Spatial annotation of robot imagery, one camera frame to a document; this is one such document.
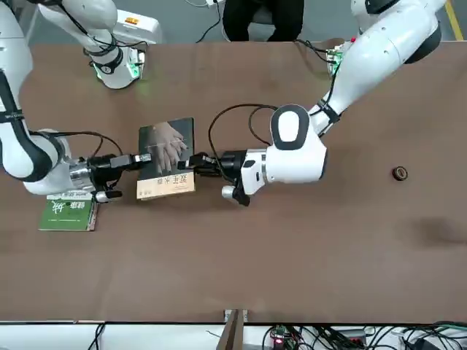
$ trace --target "hand image on book cover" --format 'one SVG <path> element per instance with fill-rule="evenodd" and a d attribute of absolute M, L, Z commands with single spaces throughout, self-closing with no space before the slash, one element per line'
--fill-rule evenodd
<path fill-rule="evenodd" d="M 177 169 L 182 152 L 187 149 L 183 142 L 183 135 L 170 126 L 168 122 L 162 122 L 152 127 L 149 135 L 150 153 L 157 157 L 157 172 L 171 173 L 172 166 Z"/>

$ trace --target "chair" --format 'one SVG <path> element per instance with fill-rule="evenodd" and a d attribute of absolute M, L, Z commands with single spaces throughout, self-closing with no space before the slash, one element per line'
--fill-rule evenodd
<path fill-rule="evenodd" d="M 265 5 L 262 5 L 253 16 L 252 23 L 272 25 L 272 12 Z"/>

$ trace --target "green led light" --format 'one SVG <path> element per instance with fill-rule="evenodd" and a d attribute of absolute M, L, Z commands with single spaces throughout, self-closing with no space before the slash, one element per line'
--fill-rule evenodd
<path fill-rule="evenodd" d="M 130 73 L 131 73 L 132 78 L 139 77 L 139 67 L 136 64 L 130 63 L 128 67 L 130 68 Z"/>

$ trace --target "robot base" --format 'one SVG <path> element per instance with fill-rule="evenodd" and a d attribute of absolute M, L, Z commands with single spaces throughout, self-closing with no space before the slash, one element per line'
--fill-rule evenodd
<path fill-rule="evenodd" d="M 145 52 L 133 47 L 122 47 L 122 63 L 112 74 L 105 74 L 95 64 L 97 78 L 111 89 L 123 89 L 135 80 L 141 79 L 144 69 Z"/>

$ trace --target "small round object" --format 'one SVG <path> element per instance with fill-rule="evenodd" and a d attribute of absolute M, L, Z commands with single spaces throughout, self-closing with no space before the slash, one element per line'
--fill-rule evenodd
<path fill-rule="evenodd" d="M 397 181 L 404 181 L 409 177 L 409 173 L 403 166 L 398 166 L 393 169 L 393 176 Z"/>

